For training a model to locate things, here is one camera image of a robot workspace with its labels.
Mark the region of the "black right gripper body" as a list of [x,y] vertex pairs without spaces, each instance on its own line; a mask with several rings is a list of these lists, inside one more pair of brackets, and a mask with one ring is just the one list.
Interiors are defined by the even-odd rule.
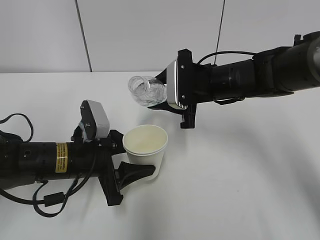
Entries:
[[177,53],[178,99],[187,109],[182,112],[182,129],[195,128],[197,104],[213,102],[212,68],[215,66],[194,63],[188,49]]

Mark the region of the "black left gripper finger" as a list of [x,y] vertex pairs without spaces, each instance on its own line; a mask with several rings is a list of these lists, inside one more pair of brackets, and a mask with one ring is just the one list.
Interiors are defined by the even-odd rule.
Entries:
[[156,167],[154,165],[132,164],[122,161],[117,169],[117,185],[119,190],[138,180],[152,176],[155,170]]
[[115,130],[111,129],[109,131],[109,137],[111,141],[111,147],[109,149],[109,155],[112,157],[114,155],[124,154],[126,153],[126,150],[123,146],[123,137],[124,135]]

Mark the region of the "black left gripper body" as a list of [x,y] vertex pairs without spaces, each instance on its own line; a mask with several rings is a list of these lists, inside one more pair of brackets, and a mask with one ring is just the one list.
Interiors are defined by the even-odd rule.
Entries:
[[83,143],[82,132],[79,126],[74,130],[71,137],[74,144],[74,156],[80,158],[82,165],[88,164],[89,170],[79,170],[79,173],[85,173],[83,181],[71,191],[71,195],[78,192],[91,177],[98,177],[100,186],[105,195],[108,206],[118,206],[121,204],[124,196],[120,193],[112,156],[109,154],[111,139],[95,139],[91,142]]

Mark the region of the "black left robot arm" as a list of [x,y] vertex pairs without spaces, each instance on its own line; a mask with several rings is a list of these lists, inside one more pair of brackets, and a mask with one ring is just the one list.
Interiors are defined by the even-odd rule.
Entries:
[[140,179],[151,176],[153,164],[121,162],[114,167],[112,157],[125,153],[123,134],[111,130],[105,138],[84,142],[76,130],[70,142],[24,142],[18,136],[0,136],[0,194],[13,202],[50,207],[63,203],[82,188],[74,186],[70,193],[53,193],[43,199],[22,199],[7,193],[16,187],[51,180],[97,177],[108,206],[118,206],[124,196],[121,190]]

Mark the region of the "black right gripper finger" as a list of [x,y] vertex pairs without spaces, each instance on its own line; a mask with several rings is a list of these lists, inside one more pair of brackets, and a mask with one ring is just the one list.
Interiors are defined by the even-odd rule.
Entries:
[[167,69],[165,68],[162,72],[154,77],[156,79],[156,83],[160,85],[167,85]]
[[149,106],[148,109],[155,110],[155,111],[167,111],[173,114],[177,115],[183,115],[184,110],[181,109],[175,109],[167,103],[167,101],[164,101],[160,104],[154,105],[154,106]]

